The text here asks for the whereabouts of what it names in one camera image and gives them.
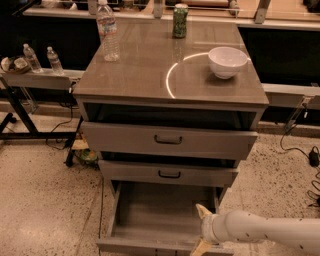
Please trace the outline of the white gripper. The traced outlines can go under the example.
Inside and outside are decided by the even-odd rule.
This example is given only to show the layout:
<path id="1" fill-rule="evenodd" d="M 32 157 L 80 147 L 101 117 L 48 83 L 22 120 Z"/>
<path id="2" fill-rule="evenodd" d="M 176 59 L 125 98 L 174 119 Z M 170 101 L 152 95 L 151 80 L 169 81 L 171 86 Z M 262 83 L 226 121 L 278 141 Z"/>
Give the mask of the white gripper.
<path id="1" fill-rule="evenodd" d="M 214 218 L 216 217 L 211 211 L 201 204 L 196 205 L 199 218 L 201 220 L 201 235 L 194 248 L 192 249 L 190 256 L 202 256 L 210 248 L 211 244 L 218 244 L 218 240 L 213 231 Z"/>

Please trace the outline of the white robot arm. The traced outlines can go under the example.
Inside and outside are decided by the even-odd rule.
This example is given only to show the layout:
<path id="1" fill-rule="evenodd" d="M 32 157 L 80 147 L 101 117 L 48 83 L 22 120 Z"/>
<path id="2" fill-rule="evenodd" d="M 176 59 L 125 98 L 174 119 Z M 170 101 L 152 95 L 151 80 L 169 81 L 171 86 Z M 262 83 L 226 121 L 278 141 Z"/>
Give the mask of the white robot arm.
<path id="1" fill-rule="evenodd" d="M 190 256 L 203 256 L 214 244 L 269 240 L 306 253 L 320 255 L 320 220 L 266 218 L 242 210 L 214 214 L 196 205 L 201 233 Z"/>

